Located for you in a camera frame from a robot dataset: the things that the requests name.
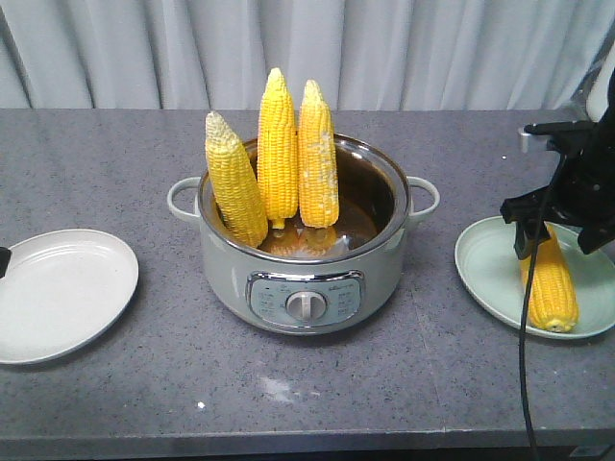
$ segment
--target corn on the cob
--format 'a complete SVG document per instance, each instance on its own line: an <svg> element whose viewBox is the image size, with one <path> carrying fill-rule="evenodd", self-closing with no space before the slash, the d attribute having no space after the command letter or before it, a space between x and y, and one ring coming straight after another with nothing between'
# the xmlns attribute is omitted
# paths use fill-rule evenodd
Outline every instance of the corn on the cob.
<svg viewBox="0 0 615 461"><path fill-rule="evenodd" d="M297 129L292 97L278 67L271 70L258 118L258 188L272 228L283 229L299 205Z"/></svg>
<svg viewBox="0 0 615 461"><path fill-rule="evenodd" d="M538 247L528 315L536 328L563 333L578 321L577 295L555 229L551 225L547 228L551 238ZM527 257L520 261L524 287L528 282L529 260Z"/></svg>
<svg viewBox="0 0 615 461"><path fill-rule="evenodd" d="M219 113L210 112L205 127L209 179L223 221L237 240L257 247L267 235L268 225L245 147Z"/></svg>
<svg viewBox="0 0 615 461"><path fill-rule="evenodd" d="M306 226L326 228L339 216L331 110L308 80L299 114L299 209Z"/></svg>

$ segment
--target stainless steel pot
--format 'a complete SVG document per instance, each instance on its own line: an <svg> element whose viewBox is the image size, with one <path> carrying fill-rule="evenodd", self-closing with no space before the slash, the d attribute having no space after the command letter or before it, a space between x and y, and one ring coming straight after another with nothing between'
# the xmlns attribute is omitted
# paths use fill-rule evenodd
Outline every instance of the stainless steel pot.
<svg viewBox="0 0 615 461"><path fill-rule="evenodd" d="M378 310L402 274L408 233L440 203L429 181L406 176L385 154L362 141L335 135L340 199L358 206L374 224L373 238L343 255L279 256L233 240L218 213L208 174L175 183L169 210L201 233L205 275L215 295L241 319L286 334L321 334L354 325ZM245 143L256 159L256 140ZM427 190L431 206L415 211L411 187ZM174 204L196 189L194 212Z"/></svg>

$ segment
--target gray countertop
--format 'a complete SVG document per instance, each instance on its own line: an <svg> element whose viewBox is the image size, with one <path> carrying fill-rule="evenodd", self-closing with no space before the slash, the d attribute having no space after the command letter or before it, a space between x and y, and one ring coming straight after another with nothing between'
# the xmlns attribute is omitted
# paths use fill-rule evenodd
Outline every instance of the gray countertop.
<svg viewBox="0 0 615 461"><path fill-rule="evenodd" d="M255 137L256 112L222 113ZM140 269L124 314L94 342L0 367L0 458L525 445L517 331L466 292L454 245L551 177L556 154L520 153L517 128L567 115L336 113L339 133L433 182L442 204L410 235L389 302L316 337L235 317L205 280L198 231L166 208L169 187L205 169L204 115L0 110L2 244L92 228L126 241ZM527 354L539 444L614 444L615 332L531 336Z"/></svg>

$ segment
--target curtain fold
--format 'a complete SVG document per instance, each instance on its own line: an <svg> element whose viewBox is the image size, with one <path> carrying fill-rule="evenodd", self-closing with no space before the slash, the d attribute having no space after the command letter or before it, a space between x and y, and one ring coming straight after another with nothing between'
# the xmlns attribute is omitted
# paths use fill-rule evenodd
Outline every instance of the curtain fold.
<svg viewBox="0 0 615 461"><path fill-rule="evenodd" d="M0 0L0 107L257 109L280 67L333 109L554 109L615 0Z"/></svg>

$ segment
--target white plate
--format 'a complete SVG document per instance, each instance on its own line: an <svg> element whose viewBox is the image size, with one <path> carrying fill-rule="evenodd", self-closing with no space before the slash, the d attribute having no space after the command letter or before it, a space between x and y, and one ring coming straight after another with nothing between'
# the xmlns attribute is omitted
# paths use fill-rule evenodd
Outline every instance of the white plate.
<svg viewBox="0 0 615 461"><path fill-rule="evenodd" d="M135 253L98 230L58 230L11 247L0 279L0 363L64 355L105 331L135 292Z"/></svg>
<svg viewBox="0 0 615 461"><path fill-rule="evenodd" d="M569 333L527 325L526 331L553 339L579 339L615 325L615 265L601 251L584 255L577 234L554 225L577 291L579 319ZM488 312L507 325L521 327L524 286L513 249L515 224L500 216L483 219L461 233L455 264L466 288Z"/></svg>

